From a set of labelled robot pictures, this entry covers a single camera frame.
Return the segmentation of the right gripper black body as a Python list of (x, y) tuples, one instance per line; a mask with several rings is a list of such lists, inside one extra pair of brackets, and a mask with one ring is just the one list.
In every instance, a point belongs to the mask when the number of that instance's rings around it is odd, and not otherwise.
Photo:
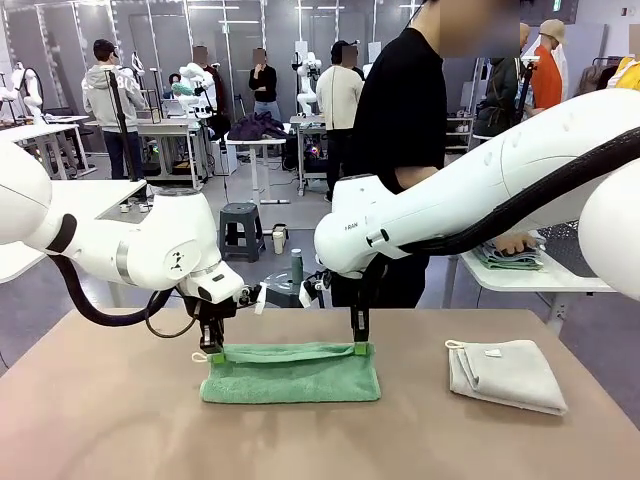
[(387, 262), (371, 262), (362, 272), (345, 280), (348, 307), (368, 309), (378, 295), (379, 285), (387, 271)]

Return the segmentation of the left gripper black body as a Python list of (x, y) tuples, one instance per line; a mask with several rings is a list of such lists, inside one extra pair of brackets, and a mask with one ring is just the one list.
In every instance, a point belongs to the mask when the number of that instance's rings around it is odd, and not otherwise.
[(236, 301), (233, 298), (219, 303), (192, 296), (184, 296), (182, 300), (187, 314), (200, 322), (213, 323), (215, 320), (233, 318), (236, 315)]

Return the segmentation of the person's right hand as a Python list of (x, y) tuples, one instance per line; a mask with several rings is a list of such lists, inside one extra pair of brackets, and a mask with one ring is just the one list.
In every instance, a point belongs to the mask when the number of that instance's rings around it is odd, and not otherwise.
[(537, 241), (528, 233), (505, 234), (496, 237), (494, 246), (497, 251), (504, 255), (514, 255), (524, 252), (527, 248), (534, 249)]

